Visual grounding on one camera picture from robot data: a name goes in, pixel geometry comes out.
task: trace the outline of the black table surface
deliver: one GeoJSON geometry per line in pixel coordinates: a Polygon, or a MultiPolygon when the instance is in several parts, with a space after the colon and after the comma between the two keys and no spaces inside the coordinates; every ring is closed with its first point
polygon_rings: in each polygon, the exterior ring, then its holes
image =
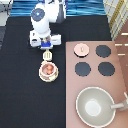
{"type": "Polygon", "coordinates": [[[51,50],[59,76],[46,83],[38,75],[43,51],[27,47],[30,17],[8,18],[0,51],[0,128],[66,128],[65,42],[111,41],[107,16],[67,17],[50,28],[62,44],[51,50]]]}

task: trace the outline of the small cup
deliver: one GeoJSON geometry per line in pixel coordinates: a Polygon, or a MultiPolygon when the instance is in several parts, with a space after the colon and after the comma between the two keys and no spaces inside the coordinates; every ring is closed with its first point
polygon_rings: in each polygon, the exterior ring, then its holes
{"type": "Polygon", "coordinates": [[[39,69],[39,76],[43,81],[46,81],[46,82],[54,81],[58,76],[58,68],[52,62],[43,61],[42,65],[41,65],[41,67],[39,69]],[[47,74],[47,70],[48,70],[47,66],[48,65],[52,65],[53,66],[51,74],[47,74]]]}

